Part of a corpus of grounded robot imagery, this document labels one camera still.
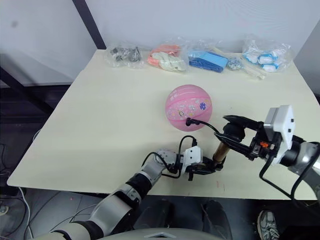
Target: shoe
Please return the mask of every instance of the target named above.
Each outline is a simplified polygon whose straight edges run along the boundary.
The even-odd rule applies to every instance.
[[[261,240],[278,240],[279,232],[276,219],[271,211],[263,210],[257,219],[257,228]]]

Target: plastic bag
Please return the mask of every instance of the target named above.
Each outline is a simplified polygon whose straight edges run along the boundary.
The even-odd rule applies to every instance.
[[[148,55],[148,63],[157,68],[171,72],[186,72],[188,55],[180,41],[167,41],[154,48]]]
[[[293,50],[285,43],[260,39],[249,35],[244,41],[242,55],[250,63],[263,68],[268,73],[286,69],[293,60]]]
[[[114,68],[127,66],[140,69],[145,62],[142,48],[126,42],[111,43],[105,50],[104,59]]]
[[[228,63],[228,59],[212,51],[216,43],[213,40],[198,40],[188,43],[189,65],[221,73]]]

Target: beige tabletop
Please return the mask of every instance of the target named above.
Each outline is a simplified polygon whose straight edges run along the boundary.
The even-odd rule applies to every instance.
[[[110,193],[140,169],[145,156],[159,148],[177,151],[186,132],[166,119],[165,102],[176,87],[194,84],[211,97],[210,123],[219,130],[224,115],[239,115],[264,121],[269,108],[292,105],[295,134],[306,141],[320,136],[320,107],[292,64],[287,71],[270,73],[264,80],[244,72],[222,73],[190,67],[185,74],[149,65],[143,69],[111,68],[104,51],[97,50],[86,68],[65,93],[39,132],[8,185],[73,192]],[[208,127],[190,132],[203,155],[212,157],[219,141]],[[246,131],[245,144],[254,132]],[[185,141],[183,149],[191,143]],[[262,159],[250,161],[230,151],[221,172],[180,179],[161,177],[152,195],[286,199],[259,179]],[[297,175],[282,165],[271,167],[266,177],[289,191]],[[316,199],[304,182],[298,199]]]

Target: wire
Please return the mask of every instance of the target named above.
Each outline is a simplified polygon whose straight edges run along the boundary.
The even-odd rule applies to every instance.
[[[6,145],[3,143],[0,143],[0,145],[2,145],[2,152],[1,152],[1,163],[4,166],[4,169],[2,169],[1,171],[5,170],[5,169],[9,169],[9,167],[6,166],[5,161],[4,161],[4,155],[5,155],[5,149],[6,149]]]
[[[90,214],[88,214],[88,213],[82,213],[82,214],[78,214],[77,216],[80,216],[80,215],[90,215]],[[63,222],[65,222],[65,221],[67,221],[68,219],[73,218],[73,217],[74,217],[74,216],[69,216],[69,217],[67,217],[66,219],[62,220],[62,221],[59,222],[57,225],[55,225],[53,228],[51,228],[51,229],[49,230],[49,232],[51,232],[51,231],[54,230],[56,227],[58,227],[60,224],[62,224]]]
[[[9,172],[9,171],[4,171],[4,172],[1,172],[1,173],[0,173],[0,176],[7,175],[7,174],[10,175],[10,173],[11,173],[11,172]]]
[[[208,126],[209,128],[211,128],[213,131],[215,131],[217,134],[219,134],[220,132],[211,124],[205,122],[205,121],[201,121],[201,120],[197,120],[199,123]]]
[[[207,123],[207,122],[205,122],[205,121],[201,121],[201,120],[194,119],[194,118],[188,117],[188,118],[186,119],[185,124],[186,124],[187,126],[190,126],[191,124],[195,124],[195,125],[203,124],[203,125],[206,125],[206,126],[208,126],[209,128],[211,128],[211,129],[212,129],[213,131],[215,131],[217,134],[220,133],[220,132],[219,132],[214,126],[212,126],[211,124],[209,124],[209,123]]]
[[[24,206],[24,213],[23,213],[23,217],[22,217],[20,223],[18,224],[18,226],[13,231],[11,231],[10,233],[8,233],[7,235],[4,236],[4,237],[8,237],[11,234],[13,234],[15,231],[17,231],[20,228],[20,226],[22,225],[22,223],[24,222],[25,216],[27,214],[27,206],[26,206],[26,203],[22,199],[20,199],[19,197],[15,197],[15,196],[0,197],[0,199],[16,199],[16,200],[19,200],[20,202],[22,202],[22,204]]]
[[[92,205],[90,205],[90,206],[87,206],[87,207],[82,208],[81,210],[77,211],[77,212],[75,213],[75,215],[72,216],[72,218],[70,219],[69,223],[71,223],[72,220],[73,220],[79,213],[81,213],[82,211],[84,211],[84,210],[86,210],[86,209],[88,209],[88,208],[92,208],[92,207],[94,207],[94,206],[96,206],[96,205],[97,205],[97,204],[92,204]]]
[[[154,152],[154,151],[150,152],[150,153],[145,157],[145,159],[143,160],[143,163],[142,163],[141,167],[142,167],[143,165],[145,165],[147,159],[148,159],[148,158],[150,157],[150,155],[152,155],[152,154],[153,154],[153,155],[156,155],[158,158],[160,158],[160,160],[161,160],[161,162],[164,164],[165,168],[166,168],[168,171],[170,170],[168,164],[167,164],[166,161],[163,159],[163,157],[162,157],[159,153]]]
[[[56,192],[52,197],[50,197],[50,198],[39,208],[39,210],[35,213],[35,215],[30,219],[30,222],[29,222],[29,226],[30,226],[30,227],[31,227],[31,223],[32,223],[33,220],[36,218],[36,216],[40,213],[40,211],[47,205],[47,203],[49,203],[49,202],[50,202],[55,196],[57,196],[59,193],[61,193],[61,191]],[[23,239],[25,239],[26,232],[27,232],[27,228],[24,230]]]
[[[179,149],[178,149],[178,155],[177,155],[177,159],[176,159],[176,162],[175,162],[175,167],[178,168],[178,175],[177,176],[173,176],[173,175],[168,175],[168,174],[162,174],[162,176],[165,176],[165,177],[169,177],[169,178],[172,178],[172,179],[178,179],[180,178],[181,176],[181,168],[180,168],[180,159],[181,159],[181,147],[182,147],[182,143],[184,141],[184,139],[186,138],[191,138],[192,139],[192,145],[196,145],[197,144],[197,140],[194,136],[191,136],[191,135],[186,135],[184,136],[181,140],[180,140],[180,143],[179,143]]]
[[[26,207],[27,207],[27,209],[28,209],[28,218],[27,218],[27,222],[26,222],[26,223],[27,223],[27,224],[26,224],[26,227],[27,227],[28,230],[29,230],[30,237],[33,239],[33,238],[34,238],[34,235],[33,235],[32,231],[31,231],[31,227],[29,226],[30,216],[31,216],[30,206],[29,206],[29,204],[28,204],[28,202],[27,202],[27,200],[26,200],[26,198],[25,198],[24,191],[22,191],[21,187],[19,187],[19,190],[20,190],[20,192],[21,192],[21,194],[22,194],[23,201],[24,201],[24,203],[25,203],[25,205],[26,205]]]
[[[320,156],[320,143],[319,142],[311,142],[311,144],[317,145],[317,150],[315,154],[310,158],[309,164],[305,167],[299,178],[295,181],[293,184],[293,187],[291,189],[291,198],[295,199],[295,193],[297,190],[298,185],[302,182],[302,180],[306,177],[307,173],[310,171],[310,169],[313,167],[313,165],[316,163],[318,157]]]
[[[36,131],[36,133],[33,135],[32,137],[32,142],[36,139],[36,137],[38,136],[39,132],[41,131],[42,128],[40,128],[38,131]]]
[[[288,198],[291,199],[291,196],[290,196],[289,193],[287,193],[285,190],[283,190],[282,188],[280,188],[277,185],[275,185],[273,182],[271,182],[268,179],[264,178],[264,174],[266,173],[266,171],[270,167],[271,163],[272,163],[272,159],[269,159],[269,160],[266,161],[265,165],[263,166],[263,168],[261,169],[261,171],[259,173],[260,179],[263,180],[264,182],[266,182],[267,184],[271,185],[272,187],[274,187],[275,189],[277,189],[278,191],[280,191],[281,193],[283,193],[284,195],[286,195]]]
[[[306,177],[307,173],[309,172],[309,170],[313,167],[313,165],[315,164],[315,162],[317,161],[318,157],[320,156],[320,143],[319,142],[311,142],[312,144],[317,145],[317,151],[315,152],[315,154],[310,158],[310,161],[308,163],[308,165],[305,167],[305,169],[303,170],[302,174],[298,177],[298,179],[294,182],[292,189],[291,189],[291,194],[287,193],[285,190],[283,190],[282,188],[280,188],[279,186],[277,186],[276,184],[274,184],[273,182],[269,181],[268,179],[264,178],[264,174],[267,171],[267,169],[270,167],[271,163],[272,163],[272,159],[269,159],[265,165],[263,166],[263,168],[261,169],[260,173],[259,173],[259,177],[260,179],[262,179],[264,182],[266,182],[267,184],[271,185],[272,187],[274,187],[275,189],[277,189],[278,191],[280,191],[281,193],[283,193],[284,195],[286,195],[288,198],[290,198],[292,200],[292,202],[297,206],[297,207],[303,207],[306,208],[306,210],[311,213],[312,215],[316,216],[317,218],[320,218],[320,214],[318,214],[315,211],[312,211],[310,208],[308,208],[307,205],[303,204],[302,202],[298,201],[297,199],[295,199],[295,192],[296,189],[298,188],[299,184],[302,182],[302,180]]]
[[[39,210],[35,213],[35,215],[30,219],[30,223],[32,223],[32,221],[36,218],[36,216],[40,213],[40,211],[55,197],[57,196],[59,193],[61,193],[60,191],[56,192],[53,196],[51,196],[40,208]]]

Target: pink ball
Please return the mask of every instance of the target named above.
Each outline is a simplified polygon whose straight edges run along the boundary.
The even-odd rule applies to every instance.
[[[204,125],[186,126],[186,119],[208,122],[212,113],[212,102],[208,93],[196,85],[182,85],[174,89],[166,99],[165,115],[179,130],[191,132]]]

